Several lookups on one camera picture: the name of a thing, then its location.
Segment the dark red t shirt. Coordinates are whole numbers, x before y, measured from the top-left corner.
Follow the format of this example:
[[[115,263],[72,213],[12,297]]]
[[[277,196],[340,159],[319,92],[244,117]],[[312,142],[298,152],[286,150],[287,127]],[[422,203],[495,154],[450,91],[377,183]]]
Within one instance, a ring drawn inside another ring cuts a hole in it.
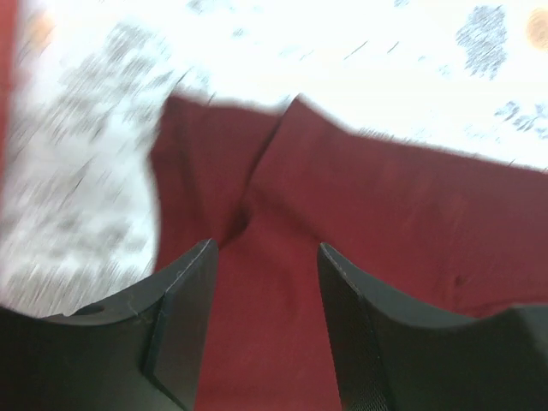
[[[547,299],[547,177],[360,137],[300,100],[271,115],[171,97],[151,161],[158,265],[219,246],[199,410],[337,410],[316,255],[483,317]]]

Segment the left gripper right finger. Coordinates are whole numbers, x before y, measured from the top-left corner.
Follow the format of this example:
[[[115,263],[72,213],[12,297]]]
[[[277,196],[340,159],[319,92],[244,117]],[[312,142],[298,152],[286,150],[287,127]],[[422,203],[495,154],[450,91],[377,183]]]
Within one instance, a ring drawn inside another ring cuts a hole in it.
[[[324,243],[318,273],[346,410],[544,410],[547,308],[484,319],[378,280]]]

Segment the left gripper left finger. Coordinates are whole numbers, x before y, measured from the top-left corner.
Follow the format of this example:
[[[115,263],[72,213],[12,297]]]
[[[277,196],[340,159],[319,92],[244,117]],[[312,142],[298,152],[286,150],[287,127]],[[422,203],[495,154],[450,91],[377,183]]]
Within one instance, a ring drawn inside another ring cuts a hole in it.
[[[201,241],[142,281],[71,316],[1,311],[1,407],[191,410],[217,278]]]

